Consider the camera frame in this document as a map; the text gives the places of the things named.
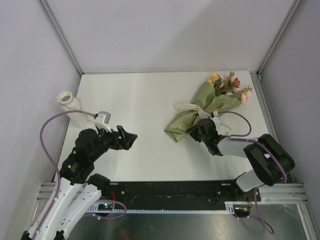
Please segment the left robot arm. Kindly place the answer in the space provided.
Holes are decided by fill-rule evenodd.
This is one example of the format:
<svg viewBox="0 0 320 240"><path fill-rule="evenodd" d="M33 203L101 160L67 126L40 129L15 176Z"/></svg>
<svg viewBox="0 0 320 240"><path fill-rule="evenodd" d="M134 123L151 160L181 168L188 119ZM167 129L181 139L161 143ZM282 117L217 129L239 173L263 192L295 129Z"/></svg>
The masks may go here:
<svg viewBox="0 0 320 240"><path fill-rule="evenodd" d="M110 180L91 174L94 162L108 150L128 151L138 137L121 125L116 128L87 128L79 133L47 204L33 226L23 232L23 240L66 240L90 206L110 196Z"/></svg>

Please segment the cream printed ribbon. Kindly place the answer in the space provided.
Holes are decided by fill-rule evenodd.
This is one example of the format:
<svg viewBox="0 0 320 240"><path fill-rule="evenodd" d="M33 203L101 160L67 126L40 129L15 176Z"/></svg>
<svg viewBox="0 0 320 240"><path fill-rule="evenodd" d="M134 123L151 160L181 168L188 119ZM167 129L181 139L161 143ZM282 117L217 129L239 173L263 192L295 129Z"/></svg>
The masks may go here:
<svg viewBox="0 0 320 240"><path fill-rule="evenodd" d="M173 106L175 111L185 112L185 111L196 111L200 119L210 118L211 115L205 112L200 106L192 103L175 104Z"/></svg>

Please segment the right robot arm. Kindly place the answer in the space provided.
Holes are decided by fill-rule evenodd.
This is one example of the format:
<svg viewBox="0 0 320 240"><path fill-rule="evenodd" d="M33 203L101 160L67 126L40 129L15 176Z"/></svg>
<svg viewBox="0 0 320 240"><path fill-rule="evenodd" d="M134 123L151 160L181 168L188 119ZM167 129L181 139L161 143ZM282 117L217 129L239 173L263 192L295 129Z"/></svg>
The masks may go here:
<svg viewBox="0 0 320 240"><path fill-rule="evenodd" d="M195 141L204 143L213 156L248 159L252 170L238 176L230 188L231 196L237 201L242 201L254 188L286 181L288 173L296 166L293 158L267 133L254 139L221 135L209 118L199 120L186 133Z"/></svg>

